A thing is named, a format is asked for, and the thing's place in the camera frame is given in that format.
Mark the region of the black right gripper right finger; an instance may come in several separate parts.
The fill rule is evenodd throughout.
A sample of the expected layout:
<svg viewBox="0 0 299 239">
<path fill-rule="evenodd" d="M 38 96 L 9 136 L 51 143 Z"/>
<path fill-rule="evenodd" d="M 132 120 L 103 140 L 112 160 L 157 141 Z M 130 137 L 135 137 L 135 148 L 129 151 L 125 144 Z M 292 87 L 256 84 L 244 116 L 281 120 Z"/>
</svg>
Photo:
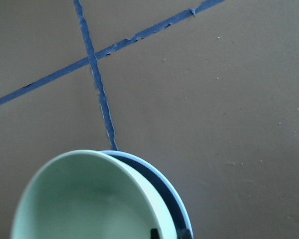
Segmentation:
<svg viewBox="0 0 299 239">
<path fill-rule="evenodd" d="M 178 239 L 190 239 L 190 230 L 186 228 L 179 229 Z"/>
</svg>

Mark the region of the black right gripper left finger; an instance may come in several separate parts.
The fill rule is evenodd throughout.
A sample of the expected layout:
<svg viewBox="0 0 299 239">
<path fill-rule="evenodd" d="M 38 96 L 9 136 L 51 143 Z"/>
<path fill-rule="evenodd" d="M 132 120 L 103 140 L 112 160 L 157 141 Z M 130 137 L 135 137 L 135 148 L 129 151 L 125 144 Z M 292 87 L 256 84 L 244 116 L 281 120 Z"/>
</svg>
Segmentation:
<svg viewBox="0 0 299 239">
<path fill-rule="evenodd" d="M 158 239 L 158 229 L 153 228 L 150 230 L 150 239 Z"/>
</svg>

